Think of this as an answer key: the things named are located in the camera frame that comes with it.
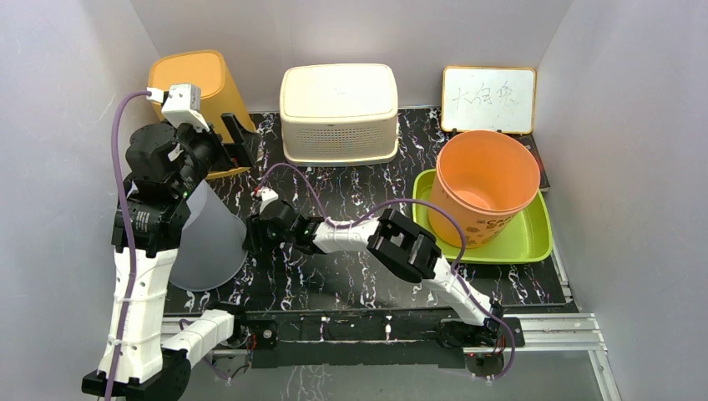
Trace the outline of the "grey and tan bucket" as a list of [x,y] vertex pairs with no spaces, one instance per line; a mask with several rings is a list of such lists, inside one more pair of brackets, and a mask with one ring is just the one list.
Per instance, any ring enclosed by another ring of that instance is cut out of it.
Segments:
[[246,226],[205,181],[197,186],[187,206],[190,217],[169,282],[186,291],[210,291],[227,283],[243,267]]

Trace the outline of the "orange mesh basket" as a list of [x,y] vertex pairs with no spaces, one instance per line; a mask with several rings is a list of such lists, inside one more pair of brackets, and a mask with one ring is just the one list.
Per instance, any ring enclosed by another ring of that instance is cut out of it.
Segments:
[[235,135],[221,115],[232,113],[244,129],[256,132],[255,125],[227,67],[223,55],[212,49],[179,53],[154,63],[148,86],[167,91],[174,84],[193,84],[200,90],[200,113],[214,125],[225,143],[235,143]]

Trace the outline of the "cream perforated basket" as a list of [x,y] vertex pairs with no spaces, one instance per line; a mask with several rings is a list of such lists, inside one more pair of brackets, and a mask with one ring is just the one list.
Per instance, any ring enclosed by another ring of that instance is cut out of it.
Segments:
[[283,154],[293,165],[376,165],[397,155],[397,83],[385,64],[288,69],[279,113]]

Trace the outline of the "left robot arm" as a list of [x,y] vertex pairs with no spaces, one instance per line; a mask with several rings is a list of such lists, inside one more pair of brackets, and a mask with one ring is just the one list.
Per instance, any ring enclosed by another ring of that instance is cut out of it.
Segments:
[[229,281],[243,266],[245,223],[206,184],[208,174],[252,165],[258,134],[231,113],[221,116],[233,141],[213,129],[163,121],[130,137],[130,172],[119,186],[111,242],[115,290],[111,327],[98,367],[81,390],[104,399],[176,400],[192,368],[224,343],[248,340],[233,307],[212,307],[168,340],[162,319],[172,274],[194,272],[191,291]]

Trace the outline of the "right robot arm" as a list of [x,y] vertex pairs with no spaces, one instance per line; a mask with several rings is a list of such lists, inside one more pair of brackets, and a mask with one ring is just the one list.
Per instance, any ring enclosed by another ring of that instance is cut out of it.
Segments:
[[343,222],[302,215],[286,200],[262,202],[246,222],[244,248],[254,256],[268,256],[282,244],[308,255],[368,253],[395,277],[421,284],[445,301],[470,327],[472,345],[516,347],[500,304],[458,273],[430,231],[399,211],[386,209],[379,217]]

